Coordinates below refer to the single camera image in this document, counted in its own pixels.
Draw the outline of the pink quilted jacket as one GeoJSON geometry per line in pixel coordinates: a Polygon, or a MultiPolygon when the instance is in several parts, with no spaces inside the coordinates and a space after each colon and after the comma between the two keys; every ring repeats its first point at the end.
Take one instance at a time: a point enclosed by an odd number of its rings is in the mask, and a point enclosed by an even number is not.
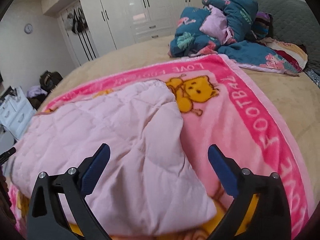
{"type": "Polygon", "coordinates": [[[16,144],[10,179],[30,197],[41,172],[65,173],[108,144],[111,157],[86,202],[113,236],[158,236],[216,215],[182,149],[183,119],[164,82],[137,82],[110,94],[33,116],[16,144]]]}

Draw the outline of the white bedroom door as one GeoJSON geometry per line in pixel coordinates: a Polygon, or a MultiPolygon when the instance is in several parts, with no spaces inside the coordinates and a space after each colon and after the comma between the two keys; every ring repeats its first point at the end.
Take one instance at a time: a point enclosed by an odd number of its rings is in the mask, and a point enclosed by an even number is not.
{"type": "Polygon", "coordinates": [[[89,28],[81,33],[72,31],[73,20],[85,20],[82,6],[79,0],[71,3],[57,14],[57,20],[67,49],[76,65],[80,67],[86,62],[93,61],[99,57],[98,51],[93,42],[89,28]]]}

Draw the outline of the white drawer chest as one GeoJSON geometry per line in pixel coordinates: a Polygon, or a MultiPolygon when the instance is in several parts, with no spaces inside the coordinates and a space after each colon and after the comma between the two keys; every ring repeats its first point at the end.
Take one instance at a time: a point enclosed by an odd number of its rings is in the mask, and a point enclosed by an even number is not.
{"type": "Polygon", "coordinates": [[[16,140],[25,133],[31,118],[36,113],[21,87],[1,97],[1,125],[12,133],[16,140]]]}

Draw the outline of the purple garment pile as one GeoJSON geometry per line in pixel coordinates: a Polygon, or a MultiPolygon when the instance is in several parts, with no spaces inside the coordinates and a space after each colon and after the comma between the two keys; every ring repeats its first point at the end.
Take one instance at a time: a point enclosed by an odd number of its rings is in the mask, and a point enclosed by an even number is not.
{"type": "Polygon", "coordinates": [[[35,98],[39,95],[44,95],[44,96],[47,96],[48,95],[48,92],[43,90],[41,88],[41,86],[32,86],[28,89],[27,93],[26,93],[27,97],[28,98],[35,98]]]}

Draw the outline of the black backpack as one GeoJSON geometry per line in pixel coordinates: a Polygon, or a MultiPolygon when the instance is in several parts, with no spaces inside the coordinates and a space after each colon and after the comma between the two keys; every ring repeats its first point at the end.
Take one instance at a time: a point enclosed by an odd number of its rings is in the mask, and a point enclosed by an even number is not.
{"type": "Polygon", "coordinates": [[[63,77],[59,72],[45,71],[40,76],[40,87],[50,93],[62,80],[63,77]]]}

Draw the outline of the pink cartoon bear blanket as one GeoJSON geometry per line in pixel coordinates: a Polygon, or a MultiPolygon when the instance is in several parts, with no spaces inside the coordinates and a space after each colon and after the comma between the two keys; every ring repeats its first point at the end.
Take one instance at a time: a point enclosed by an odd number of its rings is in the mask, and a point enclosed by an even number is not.
{"type": "Polygon", "coordinates": [[[68,103],[149,80],[164,82],[174,95],[183,119],[182,149],[216,207],[216,215],[207,222],[157,237],[187,238],[188,230],[193,230],[192,238],[206,237],[231,206],[233,197],[225,192],[208,160],[212,144],[254,174],[280,175],[290,209],[291,236],[296,237],[315,209],[302,154],[276,107],[226,55],[175,60],[104,76],[58,96],[37,114],[53,113],[68,103]]]}

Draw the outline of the bags hanging on door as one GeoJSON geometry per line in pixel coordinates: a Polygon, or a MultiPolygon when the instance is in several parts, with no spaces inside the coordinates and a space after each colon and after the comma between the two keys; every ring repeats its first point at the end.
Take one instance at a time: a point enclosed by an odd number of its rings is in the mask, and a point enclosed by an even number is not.
{"type": "Polygon", "coordinates": [[[82,10],[82,7],[74,9],[67,15],[68,23],[71,24],[71,31],[74,34],[83,33],[88,29],[88,24],[82,10]]]}

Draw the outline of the white glossy wardrobe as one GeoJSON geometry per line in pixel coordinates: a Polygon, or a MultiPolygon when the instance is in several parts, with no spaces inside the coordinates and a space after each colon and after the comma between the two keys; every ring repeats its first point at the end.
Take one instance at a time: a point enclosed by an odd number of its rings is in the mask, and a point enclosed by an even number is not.
{"type": "MultiPolygon", "coordinates": [[[[42,0],[53,16],[74,0],[42,0]]],[[[79,0],[99,56],[135,43],[172,35],[187,6],[201,0],[79,0]]]]}

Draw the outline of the colourful folded blanket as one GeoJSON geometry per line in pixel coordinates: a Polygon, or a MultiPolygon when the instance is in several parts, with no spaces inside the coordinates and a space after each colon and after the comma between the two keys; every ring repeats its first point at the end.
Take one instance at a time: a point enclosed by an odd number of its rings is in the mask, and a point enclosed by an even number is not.
{"type": "Polygon", "coordinates": [[[272,38],[273,18],[266,12],[257,12],[251,31],[255,41],[268,48],[265,63],[260,67],[277,70],[283,74],[296,76],[301,73],[308,62],[308,55],[302,46],[278,41],[272,38]]]}

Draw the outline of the blue flamingo print quilt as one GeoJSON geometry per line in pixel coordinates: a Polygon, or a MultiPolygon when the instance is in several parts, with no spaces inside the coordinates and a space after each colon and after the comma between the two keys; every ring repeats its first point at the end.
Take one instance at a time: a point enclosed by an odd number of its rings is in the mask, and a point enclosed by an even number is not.
{"type": "Polygon", "coordinates": [[[255,0],[202,0],[203,7],[181,13],[170,57],[224,54],[240,67],[260,72],[297,76],[297,60],[271,35],[273,17],[258,9],[255,0]]]}

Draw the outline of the round wall clock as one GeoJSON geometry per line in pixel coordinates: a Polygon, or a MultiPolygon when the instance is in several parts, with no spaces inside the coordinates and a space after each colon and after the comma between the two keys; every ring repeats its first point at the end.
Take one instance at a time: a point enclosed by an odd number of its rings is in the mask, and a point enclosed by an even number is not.
{"type": "Polygon", "coordinates": [[[33,32],[33,26],[32,24],[30,23],[27,23],[25,26],[24,26],[24,32],[26,34],[31,34],[33,32]]]}

